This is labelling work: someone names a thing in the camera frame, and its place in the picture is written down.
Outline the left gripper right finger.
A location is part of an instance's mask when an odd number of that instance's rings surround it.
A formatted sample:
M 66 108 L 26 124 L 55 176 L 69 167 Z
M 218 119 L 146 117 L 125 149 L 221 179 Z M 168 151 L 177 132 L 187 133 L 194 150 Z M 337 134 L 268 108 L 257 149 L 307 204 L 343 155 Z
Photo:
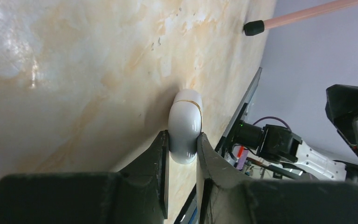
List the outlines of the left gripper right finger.
M 253 179 L 197 139 L 201 224 L 358 224 L 358 185 L 335 181 Z

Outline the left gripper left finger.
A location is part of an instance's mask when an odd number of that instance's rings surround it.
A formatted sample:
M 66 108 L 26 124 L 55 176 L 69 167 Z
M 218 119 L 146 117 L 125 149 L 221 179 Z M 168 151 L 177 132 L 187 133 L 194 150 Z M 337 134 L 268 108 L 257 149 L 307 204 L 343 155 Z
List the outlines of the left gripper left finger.
M 11 174 L 0 224 L 162 224 L 168 218 L 168 132 L 117 172 Z

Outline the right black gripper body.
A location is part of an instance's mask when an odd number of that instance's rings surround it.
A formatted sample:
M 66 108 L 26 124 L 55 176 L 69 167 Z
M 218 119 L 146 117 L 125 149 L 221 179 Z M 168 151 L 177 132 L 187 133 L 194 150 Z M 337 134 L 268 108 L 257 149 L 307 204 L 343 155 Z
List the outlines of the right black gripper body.
M 358 157 L 358 86 L 334 84 L 326 89 L 326 116 Z

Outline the white charging case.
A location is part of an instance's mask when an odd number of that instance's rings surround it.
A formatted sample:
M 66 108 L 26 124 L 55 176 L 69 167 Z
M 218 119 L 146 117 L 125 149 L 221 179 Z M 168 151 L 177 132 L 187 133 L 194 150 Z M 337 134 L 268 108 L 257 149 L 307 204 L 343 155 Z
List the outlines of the white charging case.
M 203 126 L 201 95 L 192 89 L 179 91 L 168 118 L 169 151 L 179 164 L 190 164 L 197 155 L 197 138 Z

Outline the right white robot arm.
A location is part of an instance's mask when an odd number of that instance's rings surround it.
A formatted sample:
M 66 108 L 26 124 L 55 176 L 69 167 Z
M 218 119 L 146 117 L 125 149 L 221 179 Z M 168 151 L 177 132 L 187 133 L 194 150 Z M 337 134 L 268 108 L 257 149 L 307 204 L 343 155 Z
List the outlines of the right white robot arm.
M 326 90 L 326 116 L 358 157 L 358 86 L 335 84 Z M 245 122 L 233 126 L 232 146 L 254 149 L 256 155 L 284 168 L 311 174 L 319 180 L 358 182 L 358 165 L 333 160 L 317 152 L 289 128 L 258 127 Z

